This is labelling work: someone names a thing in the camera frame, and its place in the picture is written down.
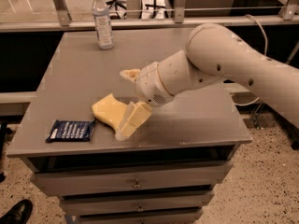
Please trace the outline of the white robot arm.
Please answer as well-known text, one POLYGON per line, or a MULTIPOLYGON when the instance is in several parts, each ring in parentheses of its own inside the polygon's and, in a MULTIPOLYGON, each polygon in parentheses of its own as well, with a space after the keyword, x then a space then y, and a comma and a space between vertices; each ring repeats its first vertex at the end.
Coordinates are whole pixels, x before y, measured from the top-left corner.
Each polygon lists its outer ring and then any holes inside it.
POLYGON ((121 76, 134 83, 138 99, 151 106, 170 103, 184 91, 231 80, 299 127, 298 70, 262 55, 218 24, 196 27, 186 49, 141 70, 123 70, 121 76))

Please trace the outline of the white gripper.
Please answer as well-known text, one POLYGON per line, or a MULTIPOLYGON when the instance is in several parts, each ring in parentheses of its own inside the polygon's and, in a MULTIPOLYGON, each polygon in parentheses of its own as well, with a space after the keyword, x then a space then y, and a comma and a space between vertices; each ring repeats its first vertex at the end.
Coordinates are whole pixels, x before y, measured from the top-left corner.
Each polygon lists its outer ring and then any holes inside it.
POLYGON ((174 100, 164 87, 159 76, 159 63, 154 62, 140 69, 129 69, 120 71, 125 80, 135 83, 136 96, 144 101, 130 102, 123 115, 123 120, 116 130, 115 137, 118 141, 128 139, 152 113, 152 106, 158 107, 174 100))

